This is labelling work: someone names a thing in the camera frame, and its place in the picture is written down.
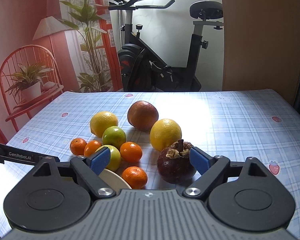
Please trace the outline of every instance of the blue gripper pad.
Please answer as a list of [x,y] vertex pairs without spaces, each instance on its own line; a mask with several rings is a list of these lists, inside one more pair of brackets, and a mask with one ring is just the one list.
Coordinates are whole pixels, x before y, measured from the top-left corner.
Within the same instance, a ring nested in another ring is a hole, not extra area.
[[108,147],[103,147],[102,149],[89,156],[90,164],[87,164],[95,174],[99,175],[109,164],[110,156],[110,149]]
[[197,147],[192,147],[190,149],[190,163],[201,175],[211,167],[209,157],[213,159]]

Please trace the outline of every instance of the mangosteen stem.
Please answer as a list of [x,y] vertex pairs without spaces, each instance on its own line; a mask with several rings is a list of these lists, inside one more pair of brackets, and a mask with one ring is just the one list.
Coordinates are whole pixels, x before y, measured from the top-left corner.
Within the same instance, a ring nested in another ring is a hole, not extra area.
[[183,152],[183,139],[178,140],[178,152]]

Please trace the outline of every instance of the white bowl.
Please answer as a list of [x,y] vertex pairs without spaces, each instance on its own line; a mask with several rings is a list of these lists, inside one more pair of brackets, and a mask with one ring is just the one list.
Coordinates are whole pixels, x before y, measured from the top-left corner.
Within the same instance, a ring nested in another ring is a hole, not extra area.
[[118,192],[119,189],[121,189],[121,188],[131,189],[129,184],[126,183],[123,180],[123,178],[121,178],[119,175],[115,174],[114,172],[112,172],[110,170],[104,169],[100,173],[99,177],[116,192]]

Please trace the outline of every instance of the tablecloth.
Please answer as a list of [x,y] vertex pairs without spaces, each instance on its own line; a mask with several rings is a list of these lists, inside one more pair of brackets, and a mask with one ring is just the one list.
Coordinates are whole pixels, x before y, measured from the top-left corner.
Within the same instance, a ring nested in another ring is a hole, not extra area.
[[[148,175],[146,188],[177,188],[164,182],[156,169],[159,152],[149,142],[149,133],[137,131],[127,121],[129,107],[138,100],[153,104],[159,118],[175,120],[182,137],[208,154],[224,155],[232,161],[257,157],[291,192],[296,211],[288,230],[300,238],[300,115],[275,91],[191,93],[72,93],[65,92],[34,116],[8,143],[21,149],[55,155],[68,161],[73,155],[70,141],[95,139],[89,128],[91,117],[111,111],[128,141],[143,150],[139,163],[122,162],[117,173],[131,165]],[[10,226],[2,210],[7,193],[31,169],[9,163],[0,165],[0,236]]]

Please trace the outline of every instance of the exercise bike seat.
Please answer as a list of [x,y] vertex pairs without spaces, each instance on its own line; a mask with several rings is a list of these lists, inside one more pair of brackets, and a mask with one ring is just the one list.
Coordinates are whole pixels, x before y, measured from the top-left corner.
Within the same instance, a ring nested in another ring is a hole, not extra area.
[[190,6],[190,16],[194,19],[210,20],[223,17],[222,4],[216,1],[199,1]]

